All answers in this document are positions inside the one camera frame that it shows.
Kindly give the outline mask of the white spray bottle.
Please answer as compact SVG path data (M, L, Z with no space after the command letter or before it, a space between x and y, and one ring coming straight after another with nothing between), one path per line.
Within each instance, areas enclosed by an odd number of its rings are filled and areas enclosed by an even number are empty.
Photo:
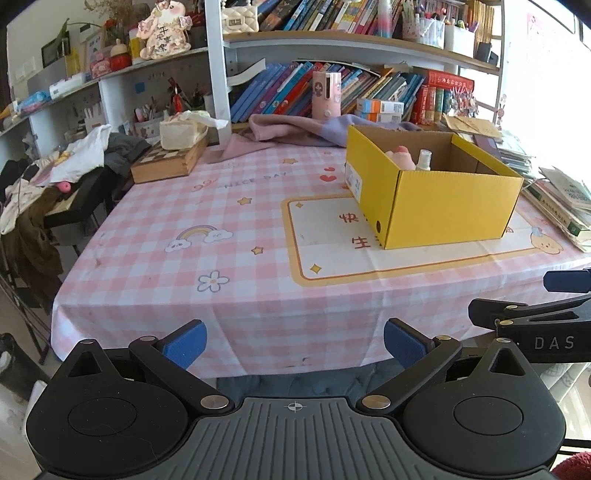
M427 149L421 149L418 157L416 169L420 171L430 171L433 152Z

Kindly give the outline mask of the pink plush toy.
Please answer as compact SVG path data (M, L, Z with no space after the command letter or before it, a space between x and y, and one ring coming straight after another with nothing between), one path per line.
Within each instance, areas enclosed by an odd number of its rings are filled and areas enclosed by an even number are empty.
M386 155L400 170L414 171L416 164L406 146L400 145L394 151L387 151Z

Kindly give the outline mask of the stack of books right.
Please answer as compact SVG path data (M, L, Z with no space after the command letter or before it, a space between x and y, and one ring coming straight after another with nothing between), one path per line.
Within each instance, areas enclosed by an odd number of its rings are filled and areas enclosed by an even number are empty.
M501 161L524 178L524 195L579 250L590 252L590 191L560 169L538 167L518 139L503 133L495 141Z

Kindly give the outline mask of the yellow cardboard box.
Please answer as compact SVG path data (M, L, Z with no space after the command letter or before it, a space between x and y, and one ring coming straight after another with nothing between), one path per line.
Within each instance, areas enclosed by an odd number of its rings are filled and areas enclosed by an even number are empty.
M400 170L386 155L406 146L417 165ZM349 127L346 185L386 249L501 238L517 205L522 177L455 133Z

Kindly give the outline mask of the pink checkered tablecloth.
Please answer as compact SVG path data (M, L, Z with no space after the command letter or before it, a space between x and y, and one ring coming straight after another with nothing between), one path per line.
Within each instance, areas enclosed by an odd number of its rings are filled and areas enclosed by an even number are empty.
M550 270L587 267L528 202L494 241L383 249L335 148L276 147L132 187L57 294L51 344L105 348L204 322L200 376L304 373L387 356L384 324L427 336L477 334L477 297L542 303Z

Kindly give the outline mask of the black trash bin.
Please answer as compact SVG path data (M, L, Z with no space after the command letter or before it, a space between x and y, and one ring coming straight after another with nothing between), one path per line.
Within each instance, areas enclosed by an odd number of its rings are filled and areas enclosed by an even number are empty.
M10 333L0 335L1 385L28 400L37 381L49 382L48 375L18 345Z

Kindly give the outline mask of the brown paper envelope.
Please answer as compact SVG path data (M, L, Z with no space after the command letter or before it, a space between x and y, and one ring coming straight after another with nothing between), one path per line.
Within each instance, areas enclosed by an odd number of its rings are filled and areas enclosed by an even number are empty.
M497 140L502 139L501 131L489 120L465 116L449 116L444 114L442 119L449 129L455 132L481 135Z

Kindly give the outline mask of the wooden chess box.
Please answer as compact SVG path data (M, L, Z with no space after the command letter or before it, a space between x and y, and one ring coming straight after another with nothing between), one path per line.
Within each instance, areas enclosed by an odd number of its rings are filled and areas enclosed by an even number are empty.
M207 149L208 140L202 138L190 149L165 150L156 144L131 166L135 184L188 176Z

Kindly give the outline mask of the red thick dictionary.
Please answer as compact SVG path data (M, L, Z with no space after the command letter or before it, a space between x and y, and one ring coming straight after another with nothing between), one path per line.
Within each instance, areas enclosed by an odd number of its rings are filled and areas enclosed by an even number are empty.
M451 111L454 98L474 93L475 82L471 79L421 67L414 67L412 72L421 82L411 113L411 122L416 125L440 122Z

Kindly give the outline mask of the dark grey garment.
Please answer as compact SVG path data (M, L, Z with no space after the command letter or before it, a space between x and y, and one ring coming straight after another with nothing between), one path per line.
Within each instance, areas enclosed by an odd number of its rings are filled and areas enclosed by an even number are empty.
M140 137L111 133L104 152L104 165L115 174L126 177L131 165L141 158L151 145Z

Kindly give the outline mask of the orange white box lower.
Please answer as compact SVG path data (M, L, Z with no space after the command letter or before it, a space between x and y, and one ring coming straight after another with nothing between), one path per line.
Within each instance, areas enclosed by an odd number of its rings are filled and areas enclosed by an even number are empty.
M356 116L374 123L393 123L402 121L402 116L396 113L356 112Z

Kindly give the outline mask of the orange white box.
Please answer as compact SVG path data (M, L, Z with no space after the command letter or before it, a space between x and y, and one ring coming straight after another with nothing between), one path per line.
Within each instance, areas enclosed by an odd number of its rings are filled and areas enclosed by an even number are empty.
M362 113L401 115L405 111L405 104L398 101L360 98L356 100L356 110Z
M356 112L356 116L374 123L393 123L402 121L402 116L396 113Z

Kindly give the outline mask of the white shirt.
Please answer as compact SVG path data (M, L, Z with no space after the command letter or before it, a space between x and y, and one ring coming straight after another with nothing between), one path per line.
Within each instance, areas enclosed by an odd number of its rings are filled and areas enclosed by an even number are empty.
M1 234L13 231L18 217L51 186L77 183L85 174L104 166L112 126L95 127L83 139L70 143L62 152L53 152L33 162L28 168L37 172L30 180L20 177L5 189L8 200L1 213Z

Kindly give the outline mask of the beige tissue pack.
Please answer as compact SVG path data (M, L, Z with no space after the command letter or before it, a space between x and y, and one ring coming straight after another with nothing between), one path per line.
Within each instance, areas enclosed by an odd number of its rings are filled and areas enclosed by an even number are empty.
M226 126L228 120L211 117L204 110L186 110L160 122L160 146L167 151L191 149L207 136L209 129Z

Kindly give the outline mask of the orange white box upper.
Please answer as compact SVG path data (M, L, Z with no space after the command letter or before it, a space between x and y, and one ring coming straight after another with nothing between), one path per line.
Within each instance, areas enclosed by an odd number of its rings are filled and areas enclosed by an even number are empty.
M398 101L360 98L356 100L356 110L362 113L401 115L405 111L405 104Z

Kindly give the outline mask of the pink purple scarf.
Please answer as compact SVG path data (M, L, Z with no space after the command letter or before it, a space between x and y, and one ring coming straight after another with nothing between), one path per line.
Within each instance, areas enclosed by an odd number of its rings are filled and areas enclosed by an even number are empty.
M269 149L280 144L305 147L345 148L349 127L380 127L387 130L420 131L413 123L394 121L376 123L346 114L329 120L301 116L256 114L242 133L232 134L228 145L212 151L211 163L223 162Z

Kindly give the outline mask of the pink cylindrical device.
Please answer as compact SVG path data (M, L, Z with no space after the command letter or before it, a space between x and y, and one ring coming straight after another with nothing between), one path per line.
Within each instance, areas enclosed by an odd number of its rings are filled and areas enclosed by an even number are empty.
M342 112L342 75L339 72L315 71L312 74L311 117L325 121Z

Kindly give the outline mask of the white pen holder box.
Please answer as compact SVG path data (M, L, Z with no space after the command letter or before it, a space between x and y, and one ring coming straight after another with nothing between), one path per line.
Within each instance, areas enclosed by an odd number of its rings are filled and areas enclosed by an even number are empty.
M444 49L466 57L474 56L475 33L454 25L445 26Z

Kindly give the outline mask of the white bookshelf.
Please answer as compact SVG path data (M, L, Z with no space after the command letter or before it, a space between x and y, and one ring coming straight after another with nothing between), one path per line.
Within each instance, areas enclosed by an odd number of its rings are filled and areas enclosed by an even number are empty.
M469 70L503 79L502 64L492 65L469 56L401 39L359 35L338 30L270 31L223 35L221 7L205 4L207 44L158 61L145 61L85 83L20 118L1 134L2 159L24 154L22 137L31 134L40 155L49 154L74 121L69 107L79 107L91 93L98 93L107 123L122 127L136 106L166 90L170 78L192 85L204 81L211 89L214 117L229 116L228 95L238 84L238 73L250 77L259 60L329 60L356 66L418 66L454 74Z

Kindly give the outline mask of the pink cat ornament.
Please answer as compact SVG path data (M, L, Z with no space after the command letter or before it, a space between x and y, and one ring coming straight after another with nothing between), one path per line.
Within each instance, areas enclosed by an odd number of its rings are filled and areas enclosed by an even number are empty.
M188 31L192 19L180 1L156 2L150 15L137 25L137 37L144 41L143 60L159 60L191 49Z

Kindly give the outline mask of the white quilted handbag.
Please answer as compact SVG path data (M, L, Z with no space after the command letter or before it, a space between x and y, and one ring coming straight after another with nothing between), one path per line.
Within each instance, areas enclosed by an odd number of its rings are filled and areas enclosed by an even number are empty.
M221 26L224 35L256 33L259 31L259 10L252 1L245 5L226 6L221 2Z

